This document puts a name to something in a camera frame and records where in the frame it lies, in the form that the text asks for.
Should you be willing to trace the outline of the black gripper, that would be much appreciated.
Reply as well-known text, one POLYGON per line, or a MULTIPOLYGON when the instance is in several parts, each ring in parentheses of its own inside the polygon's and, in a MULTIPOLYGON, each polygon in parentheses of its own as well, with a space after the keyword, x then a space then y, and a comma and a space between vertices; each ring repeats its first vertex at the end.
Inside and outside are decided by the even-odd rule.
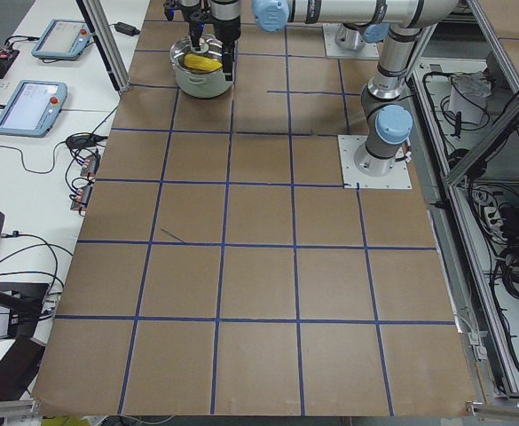
POLYGON ((199 50, 204 29, 203 24, 209 23, 210 19, 208 0, 180 0, 179 8, 185 22, 190 24, 192 49, 199 50))
POLYGON ((215 20, 213 23, 216 38, 222 45, 222 70, 227 82, 233 81, 235 44, 240 38, 240 18, 215 20))

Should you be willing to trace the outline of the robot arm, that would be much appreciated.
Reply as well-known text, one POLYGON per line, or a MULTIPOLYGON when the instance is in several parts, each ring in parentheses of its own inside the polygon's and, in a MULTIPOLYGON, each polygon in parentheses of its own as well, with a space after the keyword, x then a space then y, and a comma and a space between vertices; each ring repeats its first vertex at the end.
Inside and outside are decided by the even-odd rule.
POLYGON ((291 22, 306 25, 339 24, 358 32, 367 43, 383 41, 376 73, 362 90, 362 106, 369 128, 363 146, 354 154, 356 167, 372 177, 387 175, 397 150, 410 136, 413 118, 401 106, 392 106, 402 91, 417 40, 456 7, 454 1, 254 1, 256 25, 277 32, 291 22))
POLYGON ((210 13, 216 39, 222 44, 222 70, 225 80, 233 80, 235 46, 240 38, 239 0, 211 0, 210 13))

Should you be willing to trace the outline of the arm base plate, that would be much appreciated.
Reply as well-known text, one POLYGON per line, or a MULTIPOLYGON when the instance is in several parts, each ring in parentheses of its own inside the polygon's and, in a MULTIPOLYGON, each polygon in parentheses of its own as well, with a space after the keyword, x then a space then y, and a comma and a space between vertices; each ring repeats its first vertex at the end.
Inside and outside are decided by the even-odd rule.
POLYGON ((376 43, 367 43, 356 30, 343 24, 323 25, 326 56, 331 59, 377 60, 379 52, 376 43))
POLYGON ((342 182, 349 189, 410 190, 411 179, 405 153, 399 147, 394 157, 380 160, 366 150, 366 135, 339 135, 342 182))

